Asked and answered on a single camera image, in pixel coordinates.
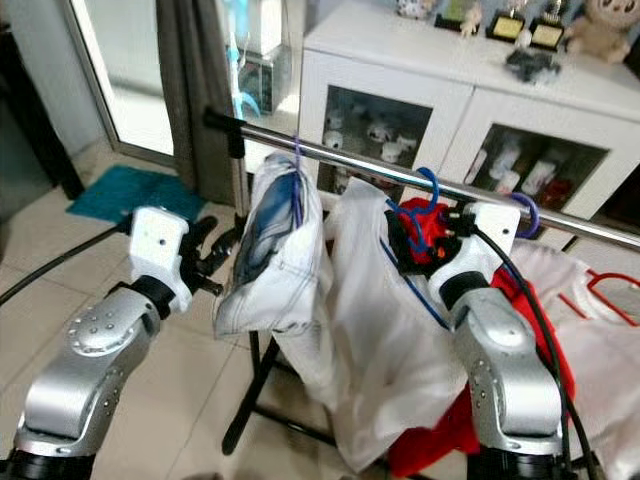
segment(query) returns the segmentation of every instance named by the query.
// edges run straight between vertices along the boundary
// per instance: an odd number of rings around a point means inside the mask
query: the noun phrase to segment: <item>toy on shelf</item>
[[[482,22],[482,6],[480,2],[474,2],[473,6],[464,15],[464,22],[460,25],[462,38],[470,37],[478,33],[478,27]]]
[[[627,34],[640,21],[638,0],[586,0],[587,14],[566,29],[567,51],[620,63],[631,51]]]
[[[418,140],[408,133],[400,133],[398,134],[398,138],[396,142],[400,144],[403,151],[412,151],[415,150],[418,146]]]
[[[384,160],[387,163],[398,163],[398,159],[400,158],[400,154],[402,153],[403,148],[397,142],[386,142],[382,145],[382,150],[380,151],[380,159]]]
[[[376,143],[390,142],[393,138],[393,129],[385,122],[375,121],[367,128],[367,135]]]
[[[424,20],[436,0],[396,0],[396,13],[401,17]]]
[[[344,144],[344,137],[340,132],[336,132],[335,130],[329,130],[324,134],[322,139],[322,144],[325,147],[335,148],[336,150],[342,149],[342,145]]]
[[[562,70],[551,54],[531,53],[520,48],[507,57],[505,65],[519,80],[531,84],[549,84],[558,78]]]
[[[344,124],[344,115],[339,109],[334,109],[327,115],[327,127],[331,130],[339,130]]]

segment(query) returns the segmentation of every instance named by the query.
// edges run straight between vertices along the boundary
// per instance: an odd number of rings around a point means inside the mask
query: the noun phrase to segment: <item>white wall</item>
[[[61,6],[54,0],[4,1],[51,123],[67,152],[75,155],[105,132]]]

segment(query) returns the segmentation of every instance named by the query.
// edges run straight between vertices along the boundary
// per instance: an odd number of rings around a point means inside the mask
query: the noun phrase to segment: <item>trophy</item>
[[[531,22],[531,45],[546,50],[556,51],[564,34],[562,15],[567,11],[565,0],[551,0],[545,7],[542,16]]]
[[[508,0],[508,11],[498,11],[487,28],[487,37],[514,43],[524,29],[525,19],[520,14],[528,0]]]

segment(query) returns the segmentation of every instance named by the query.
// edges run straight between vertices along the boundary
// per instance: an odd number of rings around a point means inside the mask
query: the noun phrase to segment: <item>figurine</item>
[[[344,124],[344,115],[338,109],[331,110],[327,115],[327,127],[331,130],[339,130]]]
[[[340,132],[336,132],[335,130],[329,130],[324,134],[322,138],[322,144],[325,147],[335,148],[336,150],[340,150],[344,143],[344,138]]]
[[[436,0],[396,0],[396,13],[401,17],[424,20]]]
[[[460,24],[462,38],[475,35],[478,32],[480,22],[482,22],[482,6],[480,2],[474,2],[473,6],[465,13],[464,22]]]
[[[640,21],[638,0],[586,0],[587,14],[565,31],[567,51],[620,63],[631,51],[627,33]]]
[[[415,150],[418,146],[418,141],[414,137],[406,133],[399,134],[396,142],[398,142],[398,144],[402,147],[402,150],[405,152]]]
[[[390,142],[393,130],[386,123],[375,121],[367,128],[367,135],[376,143]]]
[[[402,145],[396,142],[387,142],[382,145],[380,158],[388,163],[398,163],[400,154],[402,153]]]

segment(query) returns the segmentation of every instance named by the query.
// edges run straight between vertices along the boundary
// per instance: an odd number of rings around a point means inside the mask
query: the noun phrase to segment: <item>glass cabinet door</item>
[[[462,120],[472,87],[305,50],[300,136],[349,154],[437,172]],[[321,192],[340,194],[355,172],[308,162]],[[363,176],[394,200],[424,195]]]
[[[424,137],[432,108],[330,85],[325,110],[322,143],[411,168]],[[341,194],[351,175],[369,181],[398,201],[402,187],[348,171],[321,165],[318,186]]]
[[[624,120],[477,89],[438,175],[590,219],[638,165],[639,135]],[[572,235],[539,238],[562,248]]]
[[[521,192],[543,208],[561,210],[609,150],[492,125],[464,183],[501,194]]]

